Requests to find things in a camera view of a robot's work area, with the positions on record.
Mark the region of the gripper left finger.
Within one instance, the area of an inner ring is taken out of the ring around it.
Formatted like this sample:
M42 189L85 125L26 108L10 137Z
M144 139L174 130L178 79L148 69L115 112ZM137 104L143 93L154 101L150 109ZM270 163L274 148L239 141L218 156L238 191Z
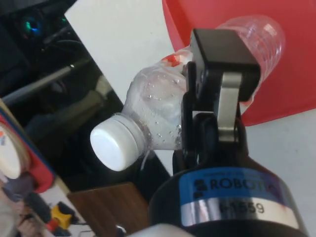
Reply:
M196 92L197 66L195 62L186 65L187 91L181 103L181 142L182 148L175 150L172 157L173 174L198 166L198 157L203 148L201 118L195 118L194 109L199 109Z

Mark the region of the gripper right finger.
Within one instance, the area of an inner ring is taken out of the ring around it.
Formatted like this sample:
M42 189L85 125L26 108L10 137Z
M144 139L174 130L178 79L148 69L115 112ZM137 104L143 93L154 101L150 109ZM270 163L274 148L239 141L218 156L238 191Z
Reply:
M190 162L236 163L248 155L240 103L260 66L233 30L194 29L190 46Z

